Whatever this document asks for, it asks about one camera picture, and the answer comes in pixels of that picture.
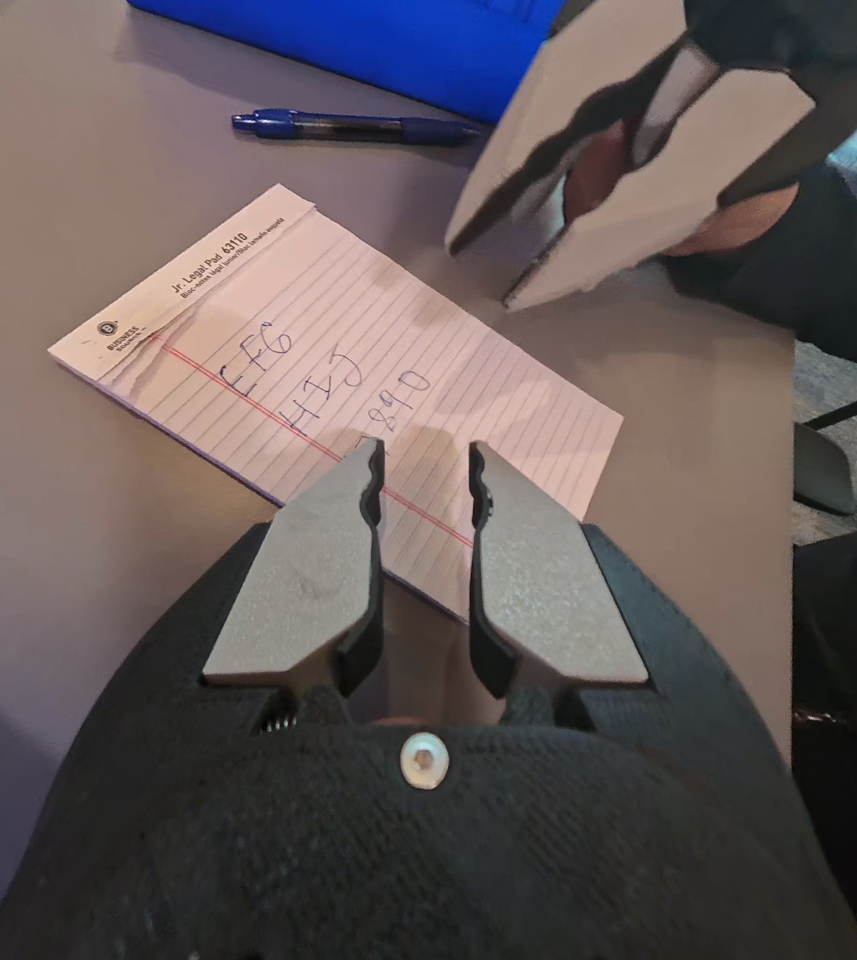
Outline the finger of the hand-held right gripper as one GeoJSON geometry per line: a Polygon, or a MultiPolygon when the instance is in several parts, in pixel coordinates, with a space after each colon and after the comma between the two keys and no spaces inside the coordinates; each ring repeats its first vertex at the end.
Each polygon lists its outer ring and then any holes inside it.
{"type": "Polygon", "coordinates": [[[683,1],[566,2],[470,172],[446,250],[541,205],[591,137],[651,102],[688,30],[683,1]]]}
{"type": "Polygon", "coordinates": [[[689,236],[719,197],[816,107],[782,69],[675,56],[631,145],[634,167],[570,221],[504,299],[510,310],[588,292],[689,236]]]}

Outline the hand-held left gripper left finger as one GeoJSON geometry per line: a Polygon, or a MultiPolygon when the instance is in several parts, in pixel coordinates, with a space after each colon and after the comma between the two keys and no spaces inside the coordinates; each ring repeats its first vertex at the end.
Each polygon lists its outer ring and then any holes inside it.
{"type": "Polygon", "coordinates": [[[273,518],[203,667],[208,685],[350,696],[384,646],[386,453],[367,438],[273,518]]]}

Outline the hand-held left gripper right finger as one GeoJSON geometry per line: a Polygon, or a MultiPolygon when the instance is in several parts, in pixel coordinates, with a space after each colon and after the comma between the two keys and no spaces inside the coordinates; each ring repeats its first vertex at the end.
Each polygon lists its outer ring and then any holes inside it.
{"type": "Polygon", "coordinates": [[[482,441],[469,448],[470,663],[485,690],[557,699],[650,680],[578,519],[482,441]]]}

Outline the white lined notepad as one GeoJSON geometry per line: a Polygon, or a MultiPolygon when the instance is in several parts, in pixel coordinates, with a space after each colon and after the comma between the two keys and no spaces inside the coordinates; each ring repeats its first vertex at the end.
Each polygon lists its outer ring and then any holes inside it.
{"type": "Polygon", "coordinates": [[[382,441],[382,565],[463,621],[470,442],[582,520],[624,421],[279,184],[49,354],[278,507],[382,441]]]}

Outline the person's right forearm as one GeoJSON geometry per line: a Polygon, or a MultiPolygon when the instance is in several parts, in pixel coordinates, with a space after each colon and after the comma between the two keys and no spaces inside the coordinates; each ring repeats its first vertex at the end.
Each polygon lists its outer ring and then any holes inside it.
{"type": "Polygon", "coordinates": [[[745,251],[662,258],[675,289],[857,364],[857,168],[829,159],[745,251]]]}

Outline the blue retractable pen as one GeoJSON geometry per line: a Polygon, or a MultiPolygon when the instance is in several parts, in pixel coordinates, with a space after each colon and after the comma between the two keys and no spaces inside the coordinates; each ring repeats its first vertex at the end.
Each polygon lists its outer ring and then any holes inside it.
{"type": "Polygon", "coordinates": [[[484,133],[462,121],[425,117],[385,117],[310,113],[262,108],[231,116],[232,128],[271,141],[384,143],[403,146],[460,147],[484,133]]]}

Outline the person's right hand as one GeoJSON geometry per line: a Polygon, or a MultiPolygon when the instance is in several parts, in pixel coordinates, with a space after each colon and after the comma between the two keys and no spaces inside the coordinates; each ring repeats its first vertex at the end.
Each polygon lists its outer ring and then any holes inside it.
{"type": "Polygon", "coordinates": [[[767,234],[791,209],[799,183],[740,200],[713,212],[685,240],[662,251],[689,257],[736,251],[767,234]]]}

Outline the blue plastic bin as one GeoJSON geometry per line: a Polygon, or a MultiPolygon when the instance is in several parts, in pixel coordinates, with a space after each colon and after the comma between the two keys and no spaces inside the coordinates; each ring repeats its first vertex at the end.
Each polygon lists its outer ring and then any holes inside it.
{"type": "Polygon", "coordinates": [[[140,11],[495,124],[562,1],[132,1],[140,11]]]}

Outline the grey furniture foot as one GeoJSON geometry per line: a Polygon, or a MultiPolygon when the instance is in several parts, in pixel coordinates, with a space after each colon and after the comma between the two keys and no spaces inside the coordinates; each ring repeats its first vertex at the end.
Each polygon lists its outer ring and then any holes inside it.
{"type": "Polygon", "coordinates": [[[850,462],[830,438],[803,423],[793,431],[793,501],[835,517],[856,510],[850,462]]]}

